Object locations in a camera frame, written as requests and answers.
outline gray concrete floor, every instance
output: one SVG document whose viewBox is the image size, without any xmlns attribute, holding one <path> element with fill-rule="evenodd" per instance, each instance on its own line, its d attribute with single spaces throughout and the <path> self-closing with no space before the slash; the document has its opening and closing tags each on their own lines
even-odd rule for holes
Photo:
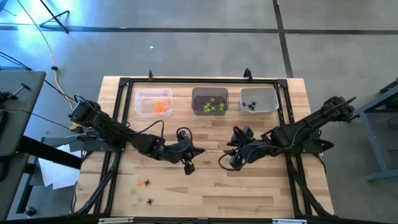
<svg viewBox="0 0 398 224">
<path fill-rule="evenodd" d="M 70 10 L 70 26 L 183 27 L 275 29 L 272 0 L 70 0 L 48 1 L 54 12 Z M 22 1 L 37 22 L 49 18 L 40 3 Z M 280 0 L 286 29 L 398 29 L 397 2 L 393 0 Z M 0 22 L 30 23 L 15 1 L 0 12 Z M 69 95 L 96 100 L 105 75 L 229 76 L 240 77 L 249 67 L 255 77 L 286 77 L 277 34 L 45 32 L 60 68 L 60 83 Z M 304 78 L 313 111 L 333 95 L 357 96 L 359 107 L 396 79 L 398 35 L 287 35 L 294 77 Z M 0 51 L 34 70 L 47 72 L 54 83 L 51 59 L 35 30 L 0 31 Z M 0 59 L 1 65 L 11 65 Z M 70 124 L 65 100 L 44 85 L 35 113 Z M 373 125 L 393 135 L 386 121 Z M 398 179 L 367 183 L 377 172 L 369 142 L 359 121 L 328 124 L 323 139 L 335 143 L 325 153 L 325 164 L 335 213 L 345 218 L 398 223 Z M 40 139 L 70 132 L 31 118 L 26 135 Z M 397 152 L 389 152 L 397 166 Z M 29 206 L 38 217 L 68 213 L 72 190 L 34 187 Z M 16 205 L 9 218 L 15 215 Z"/>
</svg>

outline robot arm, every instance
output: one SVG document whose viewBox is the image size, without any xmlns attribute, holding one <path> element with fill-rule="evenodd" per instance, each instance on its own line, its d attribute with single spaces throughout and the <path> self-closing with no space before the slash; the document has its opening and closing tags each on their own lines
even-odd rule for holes
<svg viewBox="0 0 398 224">
<path fill-rule="evenodd" d="M 349 103 L 353 100 L 355 97 L 346 101 L 343 97 L 334 96 L 324 102 L 318 111 L 300 121 L 276 127 L 262 134 L 261 140 L 253 138 L 253 132 L 249 127 L 245 127 L 243 131 L 234 127 L 234 135 L 228 145 L 237 148 L 227 151 L 224 155 L 231 156 L 229 164 L 233 168 L 228 170 L 240 170 L 246 163 L 252 163 L 264 156 L 274 157 L 286 152 L 300 152 L 310 136 L 327 122 L 349 120 L 354 111 Z M 324 150 L 331 147 L 333 144 L 329 143 Z"/>
<path fill-rule="evenodd" d="M 80 100 L 69 114 L 69 118 L 76 124 L 87 128 L 92 127 L 99 133 L 100 139 L 108 144 L 122 148 L 125 141 L 128 141 L 140 154 L 147 157 L 158 161 L 169 161 L 173 164 L 182 161 L 187 175 L 195 170 L 192 159 L 204 152 L 203 149 L 193 146 L 192 140 L 183 130 L 188 130 L 192 138 L 192 133 L 188 128 L 179 128 L 176 132 L 178 143 L 166 146 L 163 136 L 143 133 L 156 123 L 163 123 L 163 121 L 156 121 L 145 130 L 136 132 L 128 128 L 126 124 L 119 123 L 109 117 L 108 114 L 101 111 L 99 104 L 90 100 Z"/>
</svg>

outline white paper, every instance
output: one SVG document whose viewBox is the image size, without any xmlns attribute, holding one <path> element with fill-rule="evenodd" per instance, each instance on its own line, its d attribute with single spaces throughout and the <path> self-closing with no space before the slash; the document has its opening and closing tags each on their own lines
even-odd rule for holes
<svg viewBox="0 0 398 224">
<path fill-rule="evenodd" d="M 81 157 L 81 152 L 70 152 L 69 144 L 58 147 L 57 149 Z M 79 178 L 80 170 L 56 164 L 45 159 L 39 159 L 40 168 L 42 169 L 42 176 L 44 185 L 52 184 L 52 188 L 59 189 L 62 187 L 72 186 Z"/>
</svg>

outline yellow cable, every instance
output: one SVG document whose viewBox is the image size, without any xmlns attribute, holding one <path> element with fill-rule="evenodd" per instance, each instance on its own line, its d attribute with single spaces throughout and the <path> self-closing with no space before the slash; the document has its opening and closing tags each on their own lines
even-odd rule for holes
<svg viewBox="0 0 398 224">
<path fill-rule="evenodd" d="M 23 8 L 23 10 L 24 10 L 24 11 L 26 12 L 26 14 L 29 16 L 29 18 L 31 19 L 31 21 L 35 24 L 36 28 L 37 28 L 37 29 L 40 31 L 40 33 L 42 34 L 43 39 L 44 39 L 45 43 L 47 44 L 47 47 L 48 47 L 49 50 L 50 50 L 50 53 L 51 53 L 51 60 L 52 60 L 52 66 L 54 67 L 54 66 L 55 66 L 55 60 L 54 60 L 54 55 L 53 55 L 53 53 L 52 53 L 52 50 L 51 50 L 51 47 L 50 47 L 49 42 L 48 42 L 47 39 L 45 38 L 43 32 L 40 30 L 40 27 L 36 24 L 36 22 L 33 20 L 33 18 L 30 16 L 30 14 L 26 11 L 26 9 L 25 9 L 25 7 L 22 5 L 22 3 L 21 3 L 19 0 L 17 0 L 17 2 L 18 2 L 19 5 Z M 59 84 L 59 82 L 58 82 L 58 73 L 57 73 L 57 71 L 53 69 L 53 72 L 54 72 L 55 83 L 57 84 L 57 86 L 58 86 L 58 88 L 60 89 L 60 91 L 64 94 L 63 97 L 69 102 L 70 109 L 73 109 L 72 102 L 69 100 L 69 98 L 67 98 L 67 97 L 65 96 L 66 93 L 65 93 L 64 90 L 61 88 L 61 86 L 60 86 L 60 84 Z"/>
</svg>

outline orange food item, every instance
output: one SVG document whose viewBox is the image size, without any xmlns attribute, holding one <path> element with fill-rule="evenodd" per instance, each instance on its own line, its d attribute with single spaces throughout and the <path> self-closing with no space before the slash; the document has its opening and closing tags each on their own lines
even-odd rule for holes
<svg viewBox="0 0 398 224">
<path fill-rule="evenodd" d="M 169 106 L 167 106 L 162 101 L 155 101 L 155 110 L 154 113 L 164 113 L 169 110 Z"/>
</svg>

